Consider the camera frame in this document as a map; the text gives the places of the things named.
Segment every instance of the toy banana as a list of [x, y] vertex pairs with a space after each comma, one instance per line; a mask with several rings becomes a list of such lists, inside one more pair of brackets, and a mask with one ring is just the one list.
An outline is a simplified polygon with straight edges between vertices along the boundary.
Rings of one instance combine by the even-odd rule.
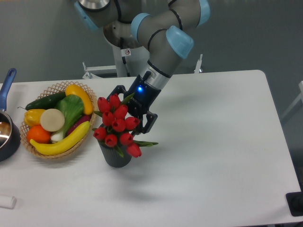
[[88, 121], [83, 122], [70, 135], [57, 143], [42, 144], [31, 139], [30, 144], [43, 155], [59, 155], [75, 146], [89, 131], [89, 127], [90, 123]]

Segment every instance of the green leaf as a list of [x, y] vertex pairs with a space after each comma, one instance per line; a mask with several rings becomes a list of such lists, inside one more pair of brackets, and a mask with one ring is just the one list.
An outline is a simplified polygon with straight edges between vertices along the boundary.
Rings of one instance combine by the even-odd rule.
[[110, 112], [114, 113], [115, 112], [115, 106], [110, 110]]
[[115, 145], [114, 149], [116, 150], [116, 152], [118, 152], [118, 155], [120, 155], [121, 158], [124, 158], [124, 154], [119, 146]]
[[138, 141], [134, 140], [134, 143], [137, 144], [139, 147], [151, 147], [153, 145], [157, 145], [157, 142], [148, 142], [148, 141]]
[[107, 127], [107, 133], [108, 134], [113, 134], [113, 127], [112, 126]]
[[96, 110], [94, 110], [94, 113], [95, 113], [96, 115], [98, 115], [98, 116], [102, 117], [102, 113], [101, 113], [100, 111], [96, 111]]
[[61, 137], [60, 135], [63, 135], [64, 137], [68, 129], [70, 129], [70, 127], [72, 127], [77, 122], [77, 120], [82, 117], [84, 104], [79, 96], [69, 95], [59, 101], [56, 104], [55, 109], [60, 110], [62, 112], [62, 114], [64, 115], [65, 122], [64, 126], [58, 131], [56, 131], [53, 135], [57, 135], [59, 137]]
[[125, 97], [125, 99], [123, 99], [123, 101], [121, 102], [121, 105], [126, 105], [134, 96], [134, 93], [130, 94], [129, 96]]

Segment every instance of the flower pot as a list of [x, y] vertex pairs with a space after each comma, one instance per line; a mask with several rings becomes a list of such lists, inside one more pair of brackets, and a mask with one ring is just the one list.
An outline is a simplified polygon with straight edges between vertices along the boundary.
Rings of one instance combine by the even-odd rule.
[[102, 153], [104, 155], [104, 158], [105, 158], [107, 164], [109, 164], [112, 167], [115, 167], [115, 168], [124, 167], [132, 159], [132, 156], [130, 156], [126, 152], [126, 146], [120, 147], [124, 154], [124, 157], [121, 157], [114, 148], [110, 148], [108, 146], [102, 145], [101, 143], [99, 143], [99, 145], [100, 145], [100, 148], [102, 150]]

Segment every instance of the woven fruit basket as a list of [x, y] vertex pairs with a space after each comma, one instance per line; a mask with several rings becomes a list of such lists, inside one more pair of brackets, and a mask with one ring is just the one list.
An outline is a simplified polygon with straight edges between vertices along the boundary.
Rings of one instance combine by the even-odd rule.
[[[83, 90], [85, 90], [85, 92], [88, 94], [90, 100], [92, 101], [94, 110], [98, 110], [97, 98], [96, 98], [94, 91], [92, 89], [90, 89], [87, 85], [84, 85], [79, 82], [65, 81], [65, 82], [54, 84], [51, 87], [48, 87], [46, 90], [44, 90], [44, 92], [41, 93], [37, 99], [46, 97], [48, 95], [52, 95], [54, 93], [63, 92], [71, 84], [78, 85]], [[89, 128], [89, 131], [86, 133], [86, 135], [71, 149], [65, 151], [64, 153], [58, 154], [58, 155], [43, 155], [43, 154], [39, 153], [35, 149], [35, 147], [33, 147], [27, 141], [27, 132], [29, 131], [30, 127], [27, 124], [25, 124], [24, 122], [22, 122], [21, 127], [20, 127], [21, 144], [26, 148], [27, 151], [29, 151], [31, 154], [33, 154], [36, 157], [40, 157], [40, 158], [44, 158], [44, 159], [55, 159], [55, 158], [65, 157], [65, 156], [73, 153], [83, 143], [83, 141], [86, 139], [87, 135], [91, 132], [93, 125], [95, 123], [95, 120], [96, 120], [96, 114], [93, 113], [91, 116], [91, 119], [90, 119], [90, 128]]]

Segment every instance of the orange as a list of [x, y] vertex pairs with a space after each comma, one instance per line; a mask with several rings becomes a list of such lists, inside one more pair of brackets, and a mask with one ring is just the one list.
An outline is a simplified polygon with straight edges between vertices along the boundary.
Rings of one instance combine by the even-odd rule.
[[49, 143], [51, 140], [51, 133], [42, 128], [41, 125], [36, 125], [31, 127], [27, 132], [27, 141], [29, 142], [31, 139], [37, 143]]

